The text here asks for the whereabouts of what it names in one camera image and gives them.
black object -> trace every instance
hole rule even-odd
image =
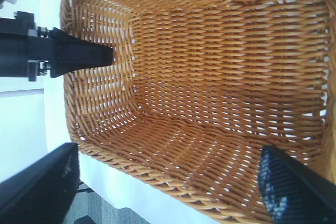
[[[73,224],[96,224],[88,215],[75,220]]]
[[[113,49],[75,38],[54,28],[35,27],[34,14],[0,18],[0,77],[50,77],[79,69],[109,66]]]
[[[336,186],[276,147],[262,149],[258,185],[275,224],[336,223]]]
[[[92,190],[90,187],[85,188],[85,189],[78,189],[77,190],[77,193],[85,193],[85,192],[87,192],[89,194],[89,193],[94,192],[94,190]]]
[[[78,183],[78,146],[66,143],[0,184],[0,223],[61,224]]]

